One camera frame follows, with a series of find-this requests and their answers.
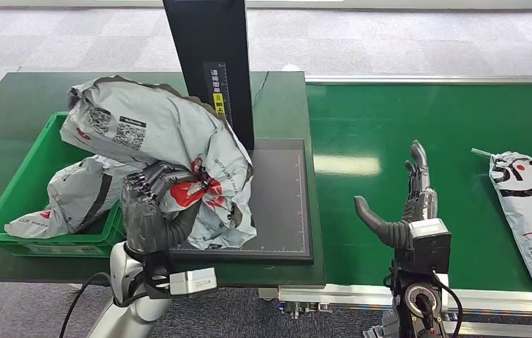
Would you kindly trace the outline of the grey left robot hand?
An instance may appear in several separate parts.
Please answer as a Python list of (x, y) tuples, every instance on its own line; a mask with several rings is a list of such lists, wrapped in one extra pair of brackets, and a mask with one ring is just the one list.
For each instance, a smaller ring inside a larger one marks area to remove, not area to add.
[(120, 208), (127, 246), (139, 254), (166, 251), (182, 244), (192, 231), (199, 203), (181, 211), (162, 211), (170, 189), (179, 183), (192, 183), (197, 176), (181, 167), (158, 161), (123, 179)]

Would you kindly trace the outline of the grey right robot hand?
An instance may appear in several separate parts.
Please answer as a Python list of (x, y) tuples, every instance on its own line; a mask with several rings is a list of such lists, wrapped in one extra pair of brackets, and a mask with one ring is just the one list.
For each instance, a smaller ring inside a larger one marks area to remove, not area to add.
[(394, 249), (405, 249), (409, 244), (409, 224), (433, 219), (438, 214), (438, 196), (431, 187), (426, 151), (414, 140), (410, 146), (411, 161), (405, 161), (409, 182), (407, 200), (402, 216), (397, 221), (386, 221), (374, 213), (362, 196), (354, 196), (355, 211), (361, 221), (384, 243)]

